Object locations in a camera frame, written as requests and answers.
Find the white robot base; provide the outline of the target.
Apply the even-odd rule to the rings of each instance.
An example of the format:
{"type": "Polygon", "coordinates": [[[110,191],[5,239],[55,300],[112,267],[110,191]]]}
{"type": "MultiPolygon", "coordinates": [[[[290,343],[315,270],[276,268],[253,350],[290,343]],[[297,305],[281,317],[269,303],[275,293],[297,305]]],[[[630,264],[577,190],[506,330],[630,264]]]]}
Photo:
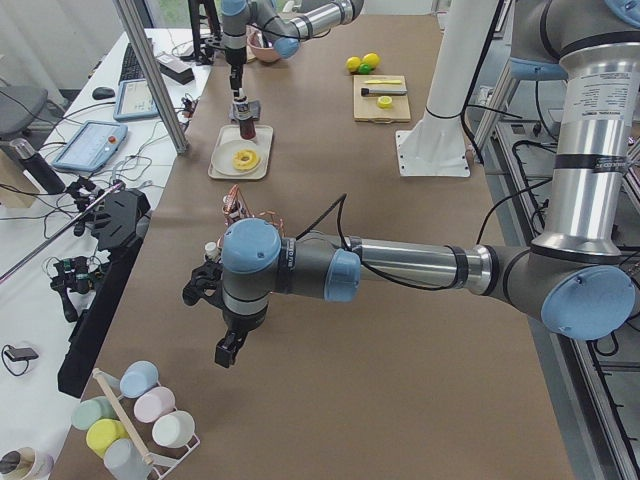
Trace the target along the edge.
{"type": "Polygon", "coordinates": [[[503,3],[453,1],[433,74],[425,113],[410,130],[396,132],[404,177],[470,176],[461,121],[485,43],[493,38],[503,3]]]}

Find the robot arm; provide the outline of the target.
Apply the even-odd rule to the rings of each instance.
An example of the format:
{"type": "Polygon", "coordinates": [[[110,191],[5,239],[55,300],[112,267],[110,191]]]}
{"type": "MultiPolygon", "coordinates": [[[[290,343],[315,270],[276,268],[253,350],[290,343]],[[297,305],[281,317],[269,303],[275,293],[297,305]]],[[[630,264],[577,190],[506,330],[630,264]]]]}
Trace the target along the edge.
{"type": "Polygon", "coordinates": [[[292,19],[276,11],[274,1],[224,0],[221,2],[222,45],[230,65],[233,100],[244,97],[242,77],[247,62],[247,28],[261,31],[278,55],[287,59],[300,43],[311,40],[339,25],[347,25],[360,15],[363,1],[326,1],[323,5],[292,19]]]}
{"type": "Polygon", "coordinates": [[[466,289],[513,306],[550,331],[596,340],[631,315],[637,294],[612,241],[618,194],[631,167],[627,138],[639,88],[635,1],[520,1],[514,66],[568,77],[551,201],[529,247],[470,249],[328,236],[284,237],[250,217],[231,222],[182,293],[218,308],[227,330],[214,360],[231,366],[264,321],[273,293],[348,302],[363,271],[424,291],[466,289]]]}

